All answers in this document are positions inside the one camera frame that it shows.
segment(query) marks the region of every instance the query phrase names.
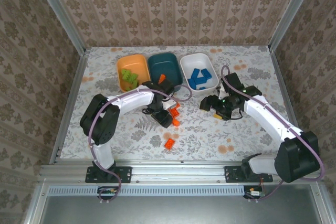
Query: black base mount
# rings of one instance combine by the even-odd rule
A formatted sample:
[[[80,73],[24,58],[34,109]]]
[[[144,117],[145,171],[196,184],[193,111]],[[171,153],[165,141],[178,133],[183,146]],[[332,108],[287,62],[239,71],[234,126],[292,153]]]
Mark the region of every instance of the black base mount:
[[[273,182],[272,175],[265,173],[255,174],[252,172],[248,161],[260,154],[255,154],[244,158],[239,166],[225,166],[225,180],[227,183],[259,183],[263,180],[264,183]]]
[[[88,167],[86,172],[86,183],[118,183],[118,179],[116,177],[101,170],[94,162],[92,163],[93,166]],[[117,174],[120,177],[122,183],[131,182],[131,166],[116,166],[116,163],[114,163],[108,170]]]

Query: orange block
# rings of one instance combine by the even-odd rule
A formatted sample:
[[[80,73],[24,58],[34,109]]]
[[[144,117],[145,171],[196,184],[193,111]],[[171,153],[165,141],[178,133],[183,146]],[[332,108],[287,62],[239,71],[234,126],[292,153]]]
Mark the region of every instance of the orange block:
[[[174,118],[172,124],[173,124],[175,127],[179,127],[180,122]]]
[[[177,111],[176,108],[169,109],[169,112],[171,113],[172,117],[175,118],[180,115],[179,111]]]
[[[180,115],[179,111],[177,111],[177,108],[179,108],[179,107],[180,107],[180,104],[177,103],[176,106],[175,106],[174,108],[172,108],[172,109],[168,109],[169,112],[171,113],[171,115],[172,115],[173,118],[175,118],[175,117],[177,117],[177,116]]]
[[[160,75],[159,84],[163,82],[165,79],[166,79],[166,76],[164,74]]]
[[[173,148],[173,145],[175,144],[175,141],[172,140],[171,138],[168,139],[168,141],[165,143],[164,147],[168,150],[170,150],[171,148]]]

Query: orange object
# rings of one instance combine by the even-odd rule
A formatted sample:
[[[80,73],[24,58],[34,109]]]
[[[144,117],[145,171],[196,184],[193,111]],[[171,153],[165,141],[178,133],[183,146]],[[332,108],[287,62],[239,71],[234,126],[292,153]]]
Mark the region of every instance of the orange object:
[[[161,82],[163,82],[165,79],[166,79],[166,76],[165,76],[164,74],[161,74],[161,75],[160,75],[160,79],[159,79],[159,84],[160,84]]]
[[[180,122],[174,118],[172,124],[173,124],[175,127],[179,127]]]
[[[180,115],[179,111],[177,111],[176,108],[169,109],[169,112],[171,113],[172,117],[175,118]]]
[[[177,111],[177,108],[179,108],[179,107],[180,107],[180,104],[177,103],[176,106],[175,106],[174,108],[172,108],[172,109],[168,109],[169,112],[171,113],[171,115],[172,115],[173,118],[175,118],[175,117],[177,117],[177,116],[180,115],[179,111]]]
[[[175,141],[172,140],[171,138],[168,139],[168,141],[165,143],[164,147],[168,150],[171,150],[173,148],[173,145],[175,144]]]
[[[137,80],[139,85],[145,81],[150,81],[150,75],[147,67],[147,61],[144,55],[129,55],[122,57],[117,61],[119,87],[123,92],[126,92],[126,88],[131,88],[132,84],[122,79],[121,69],[129,69],[132,73],[138,75]]]

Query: gray floor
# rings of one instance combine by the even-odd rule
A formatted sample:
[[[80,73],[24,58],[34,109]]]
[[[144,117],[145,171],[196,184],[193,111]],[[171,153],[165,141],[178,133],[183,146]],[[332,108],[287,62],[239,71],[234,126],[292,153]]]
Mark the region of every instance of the gray floor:
[[[259,203],[228,196],[120,196],[109,204],[100,204],[96,197],[49,197],[41,223],[315,224],[321,221],[309,187],[282,186]]]

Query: toy block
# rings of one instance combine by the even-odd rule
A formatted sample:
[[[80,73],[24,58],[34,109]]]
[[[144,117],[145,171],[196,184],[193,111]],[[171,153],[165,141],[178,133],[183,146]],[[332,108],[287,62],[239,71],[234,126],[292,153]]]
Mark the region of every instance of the toy block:
[[[169,112],[171,113],[172,117],[175,118],[180,115],[179,111],[177,111],[176,108],[169,109]]]
[[[175,127],[179,127],[180,122],[174,118],[172,124],[173,124]]]
[[[168,139],[168,141],[165,143],[164,147],[168,150],[171,150],[173,148],[173,145],[175,144],[175,141],[171,138]]]
[[[130,76],[131,76],[131,70],[126,69],[125,73],[122,75],[122,79],[124,81],[127,81]]]
[[[196,90],[196,83],[195,83],[195,79],[188,79],[188,83],[189,83],[189,86]]]
[[[199,72],[200,70],[198,68],[195,68],[193,73],[191,74],[191,79],[197,78]]]
[[[164,74],[160,75],[159,84],[163,82],[165,79],[166,79],[166,76]]]
[[[212,78],[212,75],[209,73],[209,71],[205,68],[205,69],[202,69],[201,70],[201,73],[202,73],[202,75],[207,79],[207,80],[209,80],[209,79],[211,79]]]
[[[137,79],[137,77],[138,77],[138,75],[136,73],[132,73],[127,81],[129,83],[133,83]]]
[[[205,84],[206,83],[206,78],[204,76],[196,78],[196,79],[193,79],[193,80],[194,80],[194,82],[195,82],[196,85]]]
[[[174,107],[174,109],[177,109],[180,107],[180,104],[178,102],[176,102],[176,106]]]
[[[138,81],[137,80],[133,81],[133,83],[132,83],[132,89],[137,88],[137,86],[138,86]]]

